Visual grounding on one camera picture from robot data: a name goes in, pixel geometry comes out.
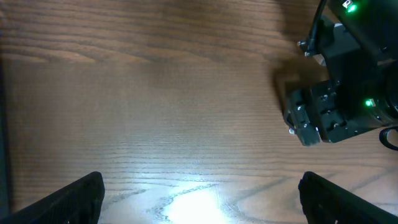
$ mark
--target tabletop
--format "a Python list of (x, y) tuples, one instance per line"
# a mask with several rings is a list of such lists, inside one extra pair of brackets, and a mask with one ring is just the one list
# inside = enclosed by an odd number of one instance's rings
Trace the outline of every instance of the tabletop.
[(303, 147), (285, 93), (327, 79), (305, 58), (306, 0), (5, 0), (1, 58), (12, 210), (99, 171), (99, 223), (306, 223), (311, 170), (398, 213), (378, 132)]

